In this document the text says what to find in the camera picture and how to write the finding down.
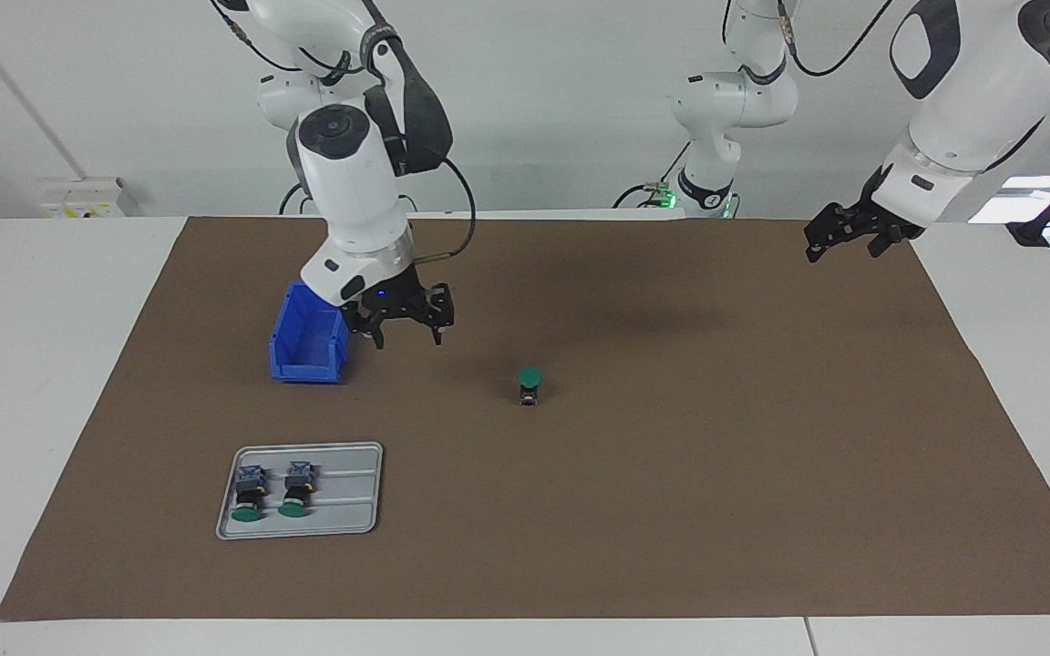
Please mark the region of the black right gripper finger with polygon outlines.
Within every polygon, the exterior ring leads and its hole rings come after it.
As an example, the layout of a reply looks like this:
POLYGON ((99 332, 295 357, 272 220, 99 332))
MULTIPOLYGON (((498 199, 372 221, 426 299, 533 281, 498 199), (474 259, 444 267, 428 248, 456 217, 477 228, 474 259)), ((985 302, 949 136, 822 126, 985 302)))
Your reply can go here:
POLYGON ((429 329, 434 345, 443 344, 443 333, 455 325, 455 304, 449 285, 432 285, 422 291, 424 308, 420 323, 429 329))
POLYGON ((384 350, 385 336, 382 331, 384 320, 385 317, 382 314, 346 314, 345 316, 346 329, 351 333, 368 337, 374 342, 376 350, 384 350))

